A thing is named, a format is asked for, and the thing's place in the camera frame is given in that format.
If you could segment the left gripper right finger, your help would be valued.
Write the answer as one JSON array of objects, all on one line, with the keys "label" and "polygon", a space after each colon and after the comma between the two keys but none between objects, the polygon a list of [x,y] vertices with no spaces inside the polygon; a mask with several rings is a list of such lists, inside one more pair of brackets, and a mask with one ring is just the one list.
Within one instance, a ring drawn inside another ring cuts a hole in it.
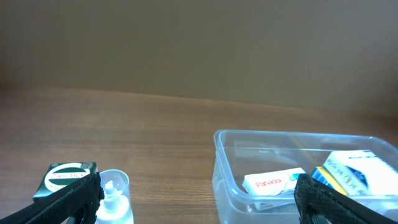
[{"label": "left gripper right finger", "polygon": [[294,199],[300,224],[397,224],[307,174],[299,175]]}]

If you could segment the white Panadol box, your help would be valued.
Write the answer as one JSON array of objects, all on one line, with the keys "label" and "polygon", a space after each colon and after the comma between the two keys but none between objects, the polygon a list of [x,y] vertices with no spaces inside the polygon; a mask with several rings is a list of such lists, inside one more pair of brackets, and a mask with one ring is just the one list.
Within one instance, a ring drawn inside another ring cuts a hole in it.
[{"label": "white Panadol box", "polygon": [[244,176],[243,188],[249,195],[281,195],[294,191],[301,174],[306,174],[302,168],[249,174]]}]

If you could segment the green Zam-Buk ointment box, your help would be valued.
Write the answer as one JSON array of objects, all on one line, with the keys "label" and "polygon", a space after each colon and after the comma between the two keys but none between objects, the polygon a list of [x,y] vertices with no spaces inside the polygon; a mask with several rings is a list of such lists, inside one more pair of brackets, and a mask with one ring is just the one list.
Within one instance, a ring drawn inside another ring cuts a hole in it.
[{"label": "green Zam-Buk ointment box", "polygon": [[38,202],[72,182],[95,172],[98,172],[96,162],[50,164],[32,200],[33,202]]}]

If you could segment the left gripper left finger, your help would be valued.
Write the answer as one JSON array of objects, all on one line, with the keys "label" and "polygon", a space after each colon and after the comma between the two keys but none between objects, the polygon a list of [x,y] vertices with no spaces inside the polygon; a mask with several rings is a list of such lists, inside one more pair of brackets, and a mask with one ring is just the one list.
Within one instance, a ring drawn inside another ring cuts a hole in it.
[{"label": "left gripper left finger", "polygon": [[94,224],[104,199],[98,172],[88,174],[3,219],[1,224]]}]

